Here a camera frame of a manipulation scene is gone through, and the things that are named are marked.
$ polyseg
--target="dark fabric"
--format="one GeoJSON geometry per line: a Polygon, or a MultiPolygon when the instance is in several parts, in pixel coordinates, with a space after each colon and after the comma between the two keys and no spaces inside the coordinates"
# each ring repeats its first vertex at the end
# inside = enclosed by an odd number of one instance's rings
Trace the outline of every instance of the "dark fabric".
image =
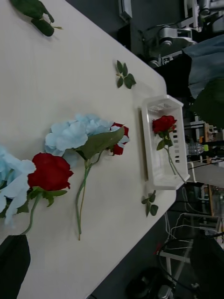
{"type": "Polygon", "coordinates": [[[203,299],[223,298],[224,251],[214,239],[196,238],[190,263],[198,278],[203,299]]]}
{"type": "Polygon", "coordinates": [[[30,265],[25,235],[10,235],[0,245],[0,299],[16,299],[30,265]]]}
{"type": "Polygon", "coordinates": [[[191,58],[182,54],[169,63],[155,68],[166,81],[167,93],[173,97],[191,97],[189,86],[189,74],[191,58]]]}

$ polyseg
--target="hydrangea petal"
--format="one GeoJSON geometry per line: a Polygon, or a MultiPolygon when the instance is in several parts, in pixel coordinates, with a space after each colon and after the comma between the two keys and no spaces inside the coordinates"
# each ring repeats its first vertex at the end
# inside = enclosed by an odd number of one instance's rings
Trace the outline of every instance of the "hydrangea petal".
{"type": "Polygon", "coordinates": [[[51,148],[51,147],[49,147],[47,145],[45,145],[44,149],[45,149],[46,153],[52,154],[54,156],[62,157],[63,154],[64,154],[64,150],[58,150],[56,148],[53,149],[53,148],[51,148]]]}
{"type": "Polygon", "coordinates": [[[68,122],[56,122],[51,126],[51,132],[56,136],[59,136],[68,127],[69,127],[68,122]]]}
{"type": "Polygon", "coordinates": [[[56,139],[57,139],[57,136],[55,134],[49,133],[45,137],[45,144],[47,146],[50,146],[50,147],[55,147],[56,146],[56,139]]]}
{"type": "Polygon", "coordinates": [[[6,198],[3,194],[0,193],[0,213],[4,210],[6,207],[6,198]]]}
{"type": "Polygon", "coordinates": [[[6,219],[5,224],[9,224],[12,221],[12,216],[17,213],[17,209],[20,206],[23,206],[25,202],[27,201],[27,191],[29,189],[29,185],[24,185],[24,188],[21,189],[21,191],[18,193],[17,196],[15,196],[10,203],[7,211],[6,211],[6,219]]]}
{"type": "Polygon", "coordinates": [[[78,161],[78,155],[76,152],[70,153],[68,151],[65,152],[63,158],[70,165],[71,168],[75,167],[78,161]]]}

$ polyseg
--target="blue hydrangea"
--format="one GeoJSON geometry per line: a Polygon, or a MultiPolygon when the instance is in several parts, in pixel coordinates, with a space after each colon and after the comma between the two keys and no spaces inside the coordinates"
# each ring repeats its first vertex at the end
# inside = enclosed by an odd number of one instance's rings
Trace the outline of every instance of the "blue hydrangea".
{"type": "Polygon", "coordinates": [[[29,160],[19,160],[9,154],[7,150],[0,146],[0,184],[7,185],[0,190],[0,213],[7,204],[7,198],[12,199],[7,211],[5,223],[12,221],[12,216],[17,213],[17,209],[23,206],[27,200],[28,174],[36,170],[35,164],[29,160]]]}
{"type": "Polygon", "coordinates": [[[66,150],[84,145],[91,135],[109,132],[112,124],[113,122],[104,121],[94,114],[85,116],[77,114],[74,120],[51,126],[51,133],[45,138],[45,151],[63,157],[71,167],[74,167],[78,155],[66,150]]]}

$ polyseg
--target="wire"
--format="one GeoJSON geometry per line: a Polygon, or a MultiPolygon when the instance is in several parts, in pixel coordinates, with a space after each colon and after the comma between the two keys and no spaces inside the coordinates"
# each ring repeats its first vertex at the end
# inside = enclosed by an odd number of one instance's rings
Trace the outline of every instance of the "wire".
{"type": "Polygon", "coordinates": [[[204,167],[204,166],[208,166],[208,165],[212,165],[212,164],[216,164],[216,163],[220,163],[220,162],[223,162],[224,159],[220,160],[220,161],[216,161],[214,163],[210,163],[210,164],[204,164],[204,165],[199,165],[199,166],[195,166],[195,167],[192,167],[192,168],[188,168],[188,170],[191,170],[191,169],[195,169],[195,168],[199,168],[199,167],[204,167]]]}
{"type": "MultiPolygon", "coordinates": [[[[207,238],[209,239],[212,239],[212,238],[217,238],[217,237],[220,237],[220,236],[223,236],[224,235],[224,232],[222,233],[219,233],[219,234],[216,234],[216,235],[209,235],[209,236],[206,236],[207,238]]],[[[192,239],[195,239],[195,236],[194,237],[189,237],[189,238],[185,238],[185,240],[192,240],[192,239]]],[[[158,251],[157,253],[157,262],[160,266],[160,268],[173,280],[175,281],[177,284],[179,284],[180,286],[182,286],[183,288],[189,290],[190,292],[192,293],[196,293],[197,291],[195,289],[192,289],[182,283],[180,283],[177,279],[175,279],[165,268],[164,266],[162,265],[162,262],[161,262],[161,252],[167,247],[168,244],[170,243],[173,243],[175,241],[179,241],[179,239],[172,239],[172,240],[169,240],[168,242],[166,242],[158,251]]]]}
{"type": "Polygon", "coordinates": [[[202,213],[201,211],[197,211],[196,209],[194,209],[194,208],[190,205],[190,203],[188,202],[188,196],[187,196],[187,191],[186,191],[186,188],[185,188],[185,187],[182,188],[182,195],[183,195],[184,200],[187,202],[188,206],[189,206],[193,211],[195,211],[195,212],[197,212],[197,213],[202,213]]]}

